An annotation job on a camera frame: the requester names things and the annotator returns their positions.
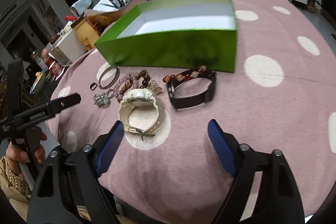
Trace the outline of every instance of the blue gripper pad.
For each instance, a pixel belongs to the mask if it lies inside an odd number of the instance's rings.
[[[222,135],[221,128],[213,120],[208,123],[208,135],[224,170],[235,177],[237,168],[233,153]]]
[[[122,122],[118,121],[112,130],[113,132],[110,135],[110,138],[105,143],[97,158],[97,165],[95,169],[97,177],[100,177],[103,173],[107,172],[124,136],[124,125]]]

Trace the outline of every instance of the black watch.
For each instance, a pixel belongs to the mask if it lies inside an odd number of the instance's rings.
[[[186,70],[184,72],[181,72],[182,75],[191,74],[194,70]],[[188,108],[197,106],[203,103],[208,103],[212,100],[215,90],[216,90],[216,72],[211,70],[206,70],[205,72],[201,73],[197,78],[207,78],[211,80],[211,83],[208,87],[208,89],[198,95],[190,96],[190,97],[184,97],[184,98],[176,98],[174,91],[175,89],[183,84],[186,80],[183,79],[182,81],[173,80],[167,83],[167,89],[169,94],[169,99],[171,104],[176,109],[181,108]]]

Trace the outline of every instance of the pink tablecloth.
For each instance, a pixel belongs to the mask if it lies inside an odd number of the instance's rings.
[[[239,18],[236,72],[217,73],[216,94],[206,106],[176,111],[165,90],[160,95],[167,114],[163,128],[143,142],[139,136],[125,135],[100,178],[120,199],[166,223],[208,224],[228,192],[232,178],[222,169],[207,135],[211,119],[257,151],[284,152],[306,215],[316,211],[336,180],[335,56],[286,0],[234,3]],[[86,54],[69,68],[53,94],[53,99],[74,92],[82,96],[80,105],[48,123],[68,151],[92,144],[118,119],[117,101],[98,108],[92,97],[101,91],[89,88],[106,66],[99,52]],[[122,75],[140,69],[120,68]],[[182,71],[146,69],[162,86],[165,75]],[[185,93],[204,88],[193,81]],[[135,122],[152,118],[152,113],[138,115]]]

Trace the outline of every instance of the screw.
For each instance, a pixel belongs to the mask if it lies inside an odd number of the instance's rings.
[[[89,145],[89,144],[84,145],[84,147],[82,148],[82,150],[83,150],[84,152],[89,152],[89,151],[91,151],[91,149],[92,149],[92,146]]]
[[[282,156],[282,151],[279,150],[279,149],[276,149],[273,152],[274,152],[275,156]]]
[[[247,150],[250,149],[250,147],[247,144],[245,144],[245,143],[241,144],[239,147],[243,151],[247,151]]]
[[[55,158],[56,156],[58,155],[58,152],[57,151],[51,151],[50,152],[50,154],[49,154],[49,156],[51,157],[51,158]]]

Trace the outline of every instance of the green box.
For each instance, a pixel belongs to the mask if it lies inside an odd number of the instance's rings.
[[[232,0],[151,0],[121,17],[95,43],[111,65],[235,71]]]

